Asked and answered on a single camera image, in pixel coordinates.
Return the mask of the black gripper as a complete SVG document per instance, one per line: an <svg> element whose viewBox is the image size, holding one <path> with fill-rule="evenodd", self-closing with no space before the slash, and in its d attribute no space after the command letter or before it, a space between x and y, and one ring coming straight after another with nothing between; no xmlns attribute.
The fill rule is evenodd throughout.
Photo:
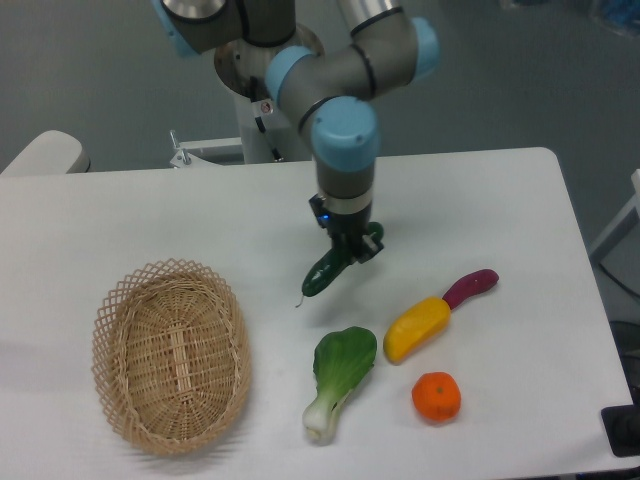
<svg viewBox="0 0 640 480"><path fill-rule="evenodd" d="M355 212L339 213L337 209L346 205L346 199L338 199L338 205L329 205L332 197L316 194L309 205L318 225L331 238L330 253L338 261L366 263L384 249L383 233L367 234L372 205L358 207Z"/></svg>

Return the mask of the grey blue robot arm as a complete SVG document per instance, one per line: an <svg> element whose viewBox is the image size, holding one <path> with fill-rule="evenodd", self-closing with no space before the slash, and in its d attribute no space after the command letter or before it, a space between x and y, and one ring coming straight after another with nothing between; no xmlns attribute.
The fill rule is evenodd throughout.
<svg viewBox="0 0 640 480"><path fill-rule="evenodd" d="M342 1L351 43L326 55L304 43L293 1L156 1L156 15L186 55L233 49L239 79L283 113L316 162L310 203L319 226L349 262L383 246L368 231L378 121L370 100L429 75L437 34L399 1Z"/></svg>

